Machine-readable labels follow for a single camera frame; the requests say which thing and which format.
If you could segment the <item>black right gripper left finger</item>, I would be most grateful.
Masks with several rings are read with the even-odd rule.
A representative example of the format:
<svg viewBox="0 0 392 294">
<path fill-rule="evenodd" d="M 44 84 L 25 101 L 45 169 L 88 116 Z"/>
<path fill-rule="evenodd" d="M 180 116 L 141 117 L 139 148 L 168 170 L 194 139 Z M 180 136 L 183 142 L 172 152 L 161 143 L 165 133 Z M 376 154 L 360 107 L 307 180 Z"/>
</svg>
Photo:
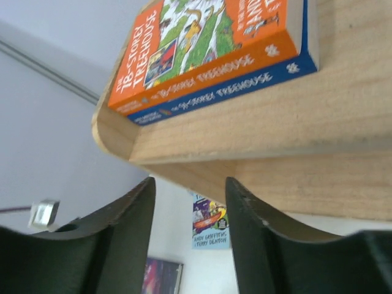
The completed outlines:
<svg viewBox="0 0 392 294">
<path fill-rule="evenodd" d="M 2 293 L 140 293 L 156 182 L 53 232 L 1 228 Z"/>
</svg>

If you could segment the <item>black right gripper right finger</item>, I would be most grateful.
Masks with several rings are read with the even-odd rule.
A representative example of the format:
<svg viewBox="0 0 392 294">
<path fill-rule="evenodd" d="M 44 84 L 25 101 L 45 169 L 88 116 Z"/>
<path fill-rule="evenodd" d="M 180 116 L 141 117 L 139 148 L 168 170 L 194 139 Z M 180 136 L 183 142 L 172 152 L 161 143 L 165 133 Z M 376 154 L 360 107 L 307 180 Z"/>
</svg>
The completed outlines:
<svg viewBox="0 0 392 294">
<path fill-rule="evenodd" d="M 306 225 L 225 182 L 240 293 L 390 293 L 391 232 L 339 236 Z"/>
</svg>

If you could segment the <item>blue 91-storey treehouse book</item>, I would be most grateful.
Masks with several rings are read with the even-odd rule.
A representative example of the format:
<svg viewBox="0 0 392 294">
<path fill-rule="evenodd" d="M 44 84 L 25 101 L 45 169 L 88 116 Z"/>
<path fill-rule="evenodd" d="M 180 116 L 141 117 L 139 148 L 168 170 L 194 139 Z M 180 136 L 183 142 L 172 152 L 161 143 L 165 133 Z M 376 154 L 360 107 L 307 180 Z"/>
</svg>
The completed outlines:
<svg viewBox="0 0 392 294">
<path fill-rule="evenodd" d="M 318 26 L 317 2 L 304 1 L 303 38 L 298 56 L 130 114 L 127 118 L 139 126 L 146 126 L 317 72 L 320 65 Z"/>
</svg>

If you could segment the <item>orange 78-storey treehouse book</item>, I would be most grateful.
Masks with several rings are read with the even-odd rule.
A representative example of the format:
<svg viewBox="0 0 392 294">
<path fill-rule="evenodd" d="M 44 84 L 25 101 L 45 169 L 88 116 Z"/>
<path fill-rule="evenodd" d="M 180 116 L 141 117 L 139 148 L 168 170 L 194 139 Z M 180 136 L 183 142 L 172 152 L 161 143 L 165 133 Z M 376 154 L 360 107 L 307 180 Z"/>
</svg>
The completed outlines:
<svg viewBox="0 0 392 294">
<path fill-rule="evenodd" d="M 298 56 L 303 1 L 153 1 L 135 18 L 108 106 L 136 115 Z"/>
</svg>

